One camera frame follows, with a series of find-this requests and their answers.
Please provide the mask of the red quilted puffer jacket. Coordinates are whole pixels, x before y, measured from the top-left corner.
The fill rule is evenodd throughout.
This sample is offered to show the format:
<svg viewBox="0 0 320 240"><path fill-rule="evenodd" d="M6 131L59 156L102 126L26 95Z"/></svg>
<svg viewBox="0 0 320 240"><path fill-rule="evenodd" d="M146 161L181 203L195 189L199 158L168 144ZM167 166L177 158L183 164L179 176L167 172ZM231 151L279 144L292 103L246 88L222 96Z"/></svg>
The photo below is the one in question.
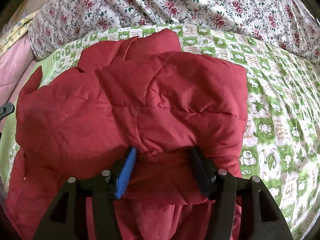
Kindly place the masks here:
<svg viewBox="0 0 320 240"><path fill-rule="evenodd" d="M163 30L103 41L47 86L38 68L16 107L16 155L7 212L32 239L69 177L101 174L137 149L125 196L115 210L124 239L204 239L212 205L200 193L188 147L240 175L247 122L244 67L183 52Z"/></svg>

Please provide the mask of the pink quilted blanket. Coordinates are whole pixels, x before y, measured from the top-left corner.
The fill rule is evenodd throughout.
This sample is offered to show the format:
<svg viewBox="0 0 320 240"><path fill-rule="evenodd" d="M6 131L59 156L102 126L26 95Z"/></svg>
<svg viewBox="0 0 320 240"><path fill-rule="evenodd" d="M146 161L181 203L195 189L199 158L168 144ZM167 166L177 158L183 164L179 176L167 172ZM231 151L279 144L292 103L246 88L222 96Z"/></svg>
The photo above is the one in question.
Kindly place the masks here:
<svg viewBox="0 0 320 240"><path fill-rule="evenodd" d="M1 57L1 105L17 99L35 63L38 60L25 34Z"/></svg>

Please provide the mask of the green white patterned blanket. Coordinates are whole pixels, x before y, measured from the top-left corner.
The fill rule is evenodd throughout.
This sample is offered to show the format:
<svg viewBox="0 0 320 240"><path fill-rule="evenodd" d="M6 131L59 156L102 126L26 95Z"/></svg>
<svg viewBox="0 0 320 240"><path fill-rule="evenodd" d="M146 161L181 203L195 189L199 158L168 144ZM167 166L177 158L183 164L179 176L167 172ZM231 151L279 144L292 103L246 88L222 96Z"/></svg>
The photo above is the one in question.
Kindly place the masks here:
<svg viewBox="0 0 320 240"><path fill-rule="evenodd" d="M306 59L254 38L171 25L183 51L246 68L248 122L240 170L260 175L294 239L307 239L319 218L319 78Z"/></svg>

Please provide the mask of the yellow floral blanket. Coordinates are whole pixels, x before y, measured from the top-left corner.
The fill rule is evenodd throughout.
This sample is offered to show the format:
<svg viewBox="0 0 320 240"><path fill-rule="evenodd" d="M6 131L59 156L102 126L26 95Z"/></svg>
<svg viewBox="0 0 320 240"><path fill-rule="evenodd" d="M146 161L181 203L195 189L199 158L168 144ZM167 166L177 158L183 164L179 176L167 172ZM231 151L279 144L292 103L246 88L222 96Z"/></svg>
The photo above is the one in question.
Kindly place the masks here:
<svg viewBox="0 0 320 240"><path fill-rule="evenodd" d="M28 32L28 29L37 13L38 10L25 16L1 37L1 57Z"/></svg>

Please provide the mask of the floral rose print quilt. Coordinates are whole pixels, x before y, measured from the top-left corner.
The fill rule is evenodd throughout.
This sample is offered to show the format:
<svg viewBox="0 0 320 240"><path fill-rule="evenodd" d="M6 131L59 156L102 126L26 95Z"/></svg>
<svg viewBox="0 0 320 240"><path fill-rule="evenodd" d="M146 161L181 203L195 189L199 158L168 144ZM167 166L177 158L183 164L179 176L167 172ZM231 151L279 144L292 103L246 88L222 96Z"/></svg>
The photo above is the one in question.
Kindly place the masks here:
<svg viewBox="0 0 320 240"><path fill-rule="evenodd" d="M92 31L193 24L274 44L319 66L319 26L295 0L49 0L28 35L35 56Z"/></svg>

